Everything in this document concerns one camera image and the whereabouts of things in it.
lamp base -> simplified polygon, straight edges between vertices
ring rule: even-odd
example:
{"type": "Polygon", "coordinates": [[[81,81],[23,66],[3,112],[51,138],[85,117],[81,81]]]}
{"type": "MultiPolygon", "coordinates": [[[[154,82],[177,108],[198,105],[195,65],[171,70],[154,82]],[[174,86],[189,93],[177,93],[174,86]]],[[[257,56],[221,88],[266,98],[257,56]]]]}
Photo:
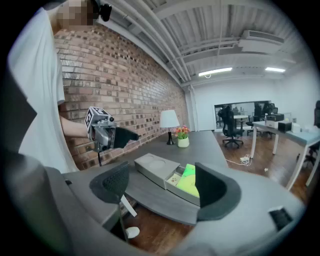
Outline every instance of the lamp base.
{"type": "Polygon", "coordinates": [[[174,145],[174,141],[172,140],[172,134],[171,134],[171,131],[168,131],[168,142],[166,143],[167,145],[174,145]]]}

white ceiling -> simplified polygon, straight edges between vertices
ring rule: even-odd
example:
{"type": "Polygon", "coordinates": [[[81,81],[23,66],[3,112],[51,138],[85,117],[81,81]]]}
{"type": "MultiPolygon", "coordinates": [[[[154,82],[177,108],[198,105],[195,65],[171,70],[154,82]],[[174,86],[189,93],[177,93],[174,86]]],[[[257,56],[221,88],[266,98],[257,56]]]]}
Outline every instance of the white ceiling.
{"type": "Polygon", "coordinates": [[[228,77],[241,74],[279,79],[283,74],[266,74],[265,67],[290,70],[299,61],[296,56],[304,52],[294,25],[266,0],[102,2],[113,7],[109,22],[120,25],[152,50],[181,86],[206,80],[198,77],[200,72],[228,67],[233,67],[228,77]],[[284,44],[275,54],[243,52],[238,43],[244,30],[276,35],[284,44]]]}

white lampshade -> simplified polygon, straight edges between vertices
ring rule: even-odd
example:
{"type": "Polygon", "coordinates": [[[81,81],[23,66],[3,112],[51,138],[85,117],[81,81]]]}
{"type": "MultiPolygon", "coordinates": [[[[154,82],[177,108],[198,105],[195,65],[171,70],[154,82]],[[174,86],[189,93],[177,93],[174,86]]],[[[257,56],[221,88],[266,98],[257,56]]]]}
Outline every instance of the white lampshade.
{"type": "Polygon", "coordinates": [[[160,127],[170,128],[179,126],[179,121],[174,110],[164,110],[160,115],[160,127]]]}

table lamp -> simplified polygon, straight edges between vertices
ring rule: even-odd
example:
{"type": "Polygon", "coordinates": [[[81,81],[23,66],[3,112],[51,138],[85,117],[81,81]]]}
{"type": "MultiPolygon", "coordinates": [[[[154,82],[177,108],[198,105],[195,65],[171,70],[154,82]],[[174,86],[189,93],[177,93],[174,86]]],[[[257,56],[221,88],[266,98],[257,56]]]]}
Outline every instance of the table lamp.
{"type": "Polygon", "coordinates": [[[180,126],[176,112],[174,110],[164,110],[160,115],[160,127],[161,128],[169,128],[168,131],[168,142],[167,145],[175,144],[172,140],[172,134],[170,128],[180,126]]]}

flower pot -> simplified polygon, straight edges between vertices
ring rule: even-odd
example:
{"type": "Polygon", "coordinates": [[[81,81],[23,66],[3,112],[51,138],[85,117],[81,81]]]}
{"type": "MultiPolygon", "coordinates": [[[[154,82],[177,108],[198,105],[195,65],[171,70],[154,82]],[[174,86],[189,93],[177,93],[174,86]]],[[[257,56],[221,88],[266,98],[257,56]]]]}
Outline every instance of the flower pot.
{"type": "Polygon", "coordinates": [[[178,139],[178,147],[179,148],[186,148],[189,146],[189,138],[178,139]]]}

